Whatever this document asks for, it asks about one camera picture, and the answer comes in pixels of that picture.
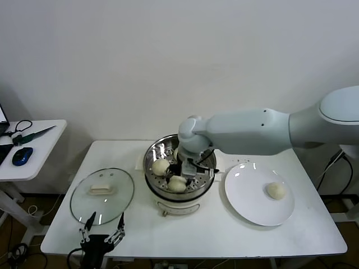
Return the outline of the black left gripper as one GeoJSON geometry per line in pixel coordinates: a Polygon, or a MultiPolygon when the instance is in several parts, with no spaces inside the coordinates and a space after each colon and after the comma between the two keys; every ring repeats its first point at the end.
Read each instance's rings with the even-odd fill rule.
{"type": "Polygon", "coordinates": [[[112,251],[112,244],[119,244],[125,237],[124,212],[121,214],[116,230],[111,235],[100,234],[90,235],[89,232],[96,217],[93,212],[86,221],[85,226],[79,229],[82,236],[80,243],[84,251],[84,257],[80,263],[80,268],[101,268],[104,255],[112,251]]]}

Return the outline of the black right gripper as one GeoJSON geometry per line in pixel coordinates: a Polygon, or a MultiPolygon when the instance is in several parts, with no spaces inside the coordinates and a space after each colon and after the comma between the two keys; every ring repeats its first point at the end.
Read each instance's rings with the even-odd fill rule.
{"type": "MultiPolygon", "coordinates": [[[[166,182],[169,183],[171,177],[173,176],[182,176],[182,167],[181,165],[170,165],[168,167],[168,174],[165,176],[166,182]]],[[[186,189],[185,191],[193,191],[194,190],[194,180],[192,178],[186,179],[186,189]]]]}

